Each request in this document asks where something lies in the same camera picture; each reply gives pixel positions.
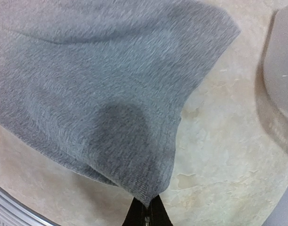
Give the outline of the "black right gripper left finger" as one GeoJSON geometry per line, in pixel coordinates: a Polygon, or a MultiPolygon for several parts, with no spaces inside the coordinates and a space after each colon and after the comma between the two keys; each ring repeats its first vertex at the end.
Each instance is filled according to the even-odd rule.
{"type": "Polygon", "coordinates": [[[147,208],[136,198],[133,198],[122,226],[148,226],[147,208]]]}

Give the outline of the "grey t-shirt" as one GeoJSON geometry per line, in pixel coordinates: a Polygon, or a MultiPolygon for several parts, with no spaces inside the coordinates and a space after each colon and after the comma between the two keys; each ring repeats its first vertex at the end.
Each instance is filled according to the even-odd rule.
{"type": "Polygon", "coordinates": [[[239,33],[194,0],[0,0],[0,125],[148,206],[187,98],[239,33]]]}

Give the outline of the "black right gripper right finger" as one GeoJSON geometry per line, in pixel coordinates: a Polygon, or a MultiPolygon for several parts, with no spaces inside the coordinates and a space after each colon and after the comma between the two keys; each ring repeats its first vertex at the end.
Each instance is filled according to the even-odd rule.
{"type": "Polygon", "coordinates": [[[159,195],[151,201],[149,212],[150,226],[173,226],[159,195]]]}

